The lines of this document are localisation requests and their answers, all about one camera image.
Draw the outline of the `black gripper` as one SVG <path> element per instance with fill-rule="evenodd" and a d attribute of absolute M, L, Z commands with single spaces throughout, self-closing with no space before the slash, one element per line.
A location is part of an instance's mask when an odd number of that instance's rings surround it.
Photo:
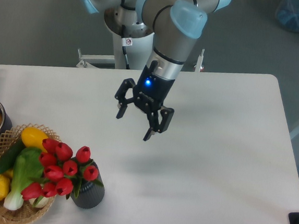
<path fill-rule="evenodd" d="M 156 133 L 163 133 L 169 127 L 174 115 L 174 109 L 163 106 L 163 101 L 174 84 L 174 79 L 164 79 L 153 71 L 158 68 L 158 61 L 152 61 L 149 67 L 144 67 L 137 83 L 133 78 L 126 78 L 118 88 L 115 99 L 118 101 L 117 119 L 124 116 L 130 103 L 147 115 L 149 128 L 143 138 L 144 141 Z M 133 88 L 133 97 L 127 99 L 126 93 Z"/>

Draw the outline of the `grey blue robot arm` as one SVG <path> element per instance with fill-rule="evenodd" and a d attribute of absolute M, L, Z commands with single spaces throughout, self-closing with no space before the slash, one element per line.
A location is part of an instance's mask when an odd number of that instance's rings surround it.
<path fill-rule="evenodd" d="M 209 13 L 231 0 L 82 0 L 89 13 L 103 13 L 108 28 L 120 37 L 125 67 L 130 68 L 127 40 L 153 36 L 148 58 L 137 81 L 125 79 L 115 94 L 121 118 L 130 103 L 146 114 L 144 136 L 167 130 L 174 110 L 163 102 L 192 48 L 201 37 Z"/>

